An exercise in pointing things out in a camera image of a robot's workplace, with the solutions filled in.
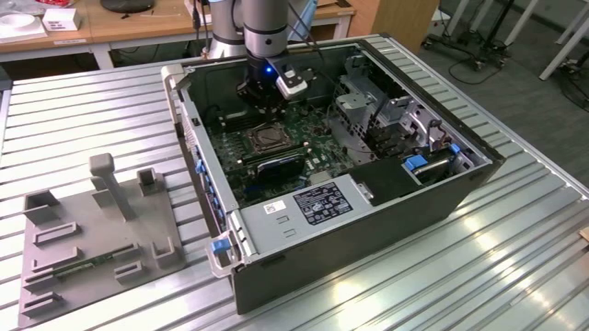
wooden desk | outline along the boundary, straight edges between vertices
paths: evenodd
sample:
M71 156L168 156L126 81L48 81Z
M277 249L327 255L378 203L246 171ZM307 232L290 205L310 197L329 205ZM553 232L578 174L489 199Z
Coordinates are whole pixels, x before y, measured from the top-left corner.
M110 69L114 68L111 50L196 39L183 0L156 0L152 12L131 14L126 19L122 19L123 14L106 10L99 0L80 0L76 8L83 14L79 31L48 32L47 38L0 45L0 63L90 52L100 69ZM354 13L354 8L322 6L315 12L313 26L337 25L333 37L345 38ZM204 29L200 29L199 38L204 37ZM55 45L60 41L76 44Z
M156 0L152 11L131 14L126 19L123 14L106 10L100 0L84 1L95 43L195 33L183 0Z
M0 62L39 57L31 57L38 50L43 51L44 57L90 52L88 45L94 40L86 2L78 2L74 7L82 16L80 29L63 32L47 31L46 38L0 44Z

black cable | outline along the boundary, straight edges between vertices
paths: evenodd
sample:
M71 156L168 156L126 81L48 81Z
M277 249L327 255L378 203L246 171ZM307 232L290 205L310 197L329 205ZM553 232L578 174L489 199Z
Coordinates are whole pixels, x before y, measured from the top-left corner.
M466 27L469 28L469 30L470 30L470 24L476 20L476 17L477 17L478 11L481 10L481 6L482 6L484 2L485 2L485 0L481 0L481 2L478 3L478 5L476 7L476 11L473 12L473 14L470 16L469 23L466 23Z
M132 57L130 57L130 56L127 56L124 53L122 53L119 50L115 50L118 53L119 53L119 55L122 56L122 57L124 57L126 59L128 59L131 62L135 62L135 64L147 64L147 63L151 63L154 60L155 60L155 56L156 56L156 54L158 54L158 51L159 51L159 44L156 45L156 47L155 47L155 50L154 50L154 54L152 54L152 56L151 56L151 59L148 60L148 61L139 61L139 60L136 60L136 59L134 59Z
M465 84L469 84L469 85L480 85L480 84L482 84L485 81L488 81L488 80L490 79L490 77L496 76L496 75L501 72L501 70L502 70L502 68L500 68L493 74L490 74L489 76L486 76L486 77L485 77L482 80L480 80L480 81L465 81L465 80L460 79L458 77L456 77L454 73L452 72L452 69L454 69L456 66L458 66L458 65L462 64L462 63L465 63L465 62L469 61L469 60L472 60L472 57L469 57L469 58L466 58L466 59L464 59L464 60L460 60L457 63L454 63L454 64L449 67L449 74L450 74L452 78L454 78L454 79L456 79L457 81L460 81L461 83L465 83Z
M313 38L311 30L310 30L309 26L306 26L305 21L303 21L303 19L301 18L301 15L298 14L298 12L297 12L297 10L295 10L295 7L293 7L293 4L291 4L290 2L289 2L289 8L291 9L293 14L294 14L294 16L297 17L297 20L301 22L301 25L302 25L303 28L305 28L305 31L306 31L307 37L311 39L313 44L315 45L315 47L311 47L311 48L314 48L314 49L317 50L317 53L319 54L319 57L321 57L321 61L323 62L323 65L325 65L323 52L322 52L321 49L319 49L319 46L318 46L317 41L315 41L315 38ZM291 28L291 30L294 31L294 33L298 35L298 37L299 37L303 41L306 41L306 38L303 38L303 37L301 36L301 33L298 33L298 31L293 28L293 26L289 25L289 27Z
M199 11L196 10L196 0L192 0L192 28L196 31L196 51L198 56L200 56L202 51L200 48L200 35L199 35L199 29L200 29L200 15Z
M440 20L442 21L442 25L444 25L444 32L442 32L442 38L452 38L450 34L449 34L449 27L446 26L446 21L444 20L444 15L442 15L442 0L440 0L440 5L438 5L438 11L440 11Z
M589 100L589 94L582 90L581 86L578 86L577 82L573 79L570 79L570 77L569 77L569 82L573 84L574 88L581 92L585 99Z
M210 44L208 44L208 26L206 26L206 13L204 13L203 0L200 0L200 10L203 11L203 23L204 23L204 37L206 37L204 47L206 47L206 51L208 52L208 47L210 47Z
M574 100L574 98L572 98L572 96L566 93L566 91L565 91L565 89L564 89L564 82L565 82L565 80L561 79L561 80L560 80L560 83L558 83L558 85L560 85L560 87L561 87L561 94L562 94L562 96L566 98L566 100L570 101L570 103L572 103L574 106L578 107L578 109L581 109L581 110L585 111L585 112L589 112L589 107L588 107L586 105L584 105L582 103L580 103L577 100Z
M135 49L134 49L134 50L130 50L128 52L124 51L124 50L119 50L119 52L126 53L126 54L132 54L132 53L135 53L138 50L139 50L139 46L135 47Z

white sticker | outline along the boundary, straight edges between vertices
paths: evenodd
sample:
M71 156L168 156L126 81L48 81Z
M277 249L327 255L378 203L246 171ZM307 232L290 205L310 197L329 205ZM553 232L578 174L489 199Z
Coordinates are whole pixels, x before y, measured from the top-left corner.
M54 41L54 45L71 45L72 43L86 43L86 39L71 39L71 40L60 40Z
M282 201L282 200L265 205L266 214L271 214L273 212L277 212L285 208L286 208L286 205L285 205L285 201Z

motherboard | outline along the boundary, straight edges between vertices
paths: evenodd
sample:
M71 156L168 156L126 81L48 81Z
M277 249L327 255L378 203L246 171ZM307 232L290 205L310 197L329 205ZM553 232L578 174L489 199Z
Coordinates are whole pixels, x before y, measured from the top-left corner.
M241 207L315 185L354 167L326 125L327 108L289 106L282 119L207 133Z

table leg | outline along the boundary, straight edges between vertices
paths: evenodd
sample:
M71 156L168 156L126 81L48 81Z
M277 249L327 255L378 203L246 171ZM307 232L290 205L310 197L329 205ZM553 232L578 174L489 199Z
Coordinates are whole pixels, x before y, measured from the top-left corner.
M449 24L449 35L454 32L454 29L457 28L458 22L461 21L461 17L464 14L464 10L466 9L466 5L469 4L470 0L461 0L458 3L457 11L454 13L454 16L452 17L450 24Z
M556 41L556 43L558 45L562 45L564 41L566 40L566 38L569 38L570 33L573 33L574 29L577 29L578 25L582 22L582 19L585 18L585 15L589 12L589 2L585 5L585 7L581 9L581 12L578 12L576 18L573 19L573 21L570 22L569 26L566 27L566 30L562 32L561 38L558 38L558 40Z
M343 39L347 37L347 30L350 29L351 16L345 15L339 17L338 24L335 25L335 31L333 33L334 39Z
M96 59L100 70L114 68L110 51L111 46L107 43L95 43L91 45L91 52L94 53L94 58Z
M490 5L493 5L493 0L485 0L485 3L482 4L481 10L478 11L476 21L472 23L472 26L469 27L470 31L478 30L478 26L481 25L482 20L484 20L485 16L488 15Z
M538 1L540 0L532 0L530 4L528 4L528 8L525 9L525 12L524 12L522 16L520 17L520 20L517 21L517 24L513 27L513 30L512 30L512 32L510 32L510 34L509 34L509 36L508 36L508 38L505 40L505 45L506 46L509 46L513 43L513 41L516 40L517 36L520 35L520 32L522 32L524 25L525 25L525 23L528 23L528 20L529 20L529 18L532 16L532 13L534 12L536 5L537 5Z
M577 46L578 41L581 41L581 38L584 37L584 35L588 31L589 31L589 17L585 19L585 22L582 23L581 27L577 29L577 32L573 35L573 38L570 38L569 42L562 47L558 55L552 60L549 66L546 67L542 74L540 75L540 79L542 79L544 81L548 80L548 78L550 77L556 68L561 65L564 58L569 55L570 50L573 50L574 46Z

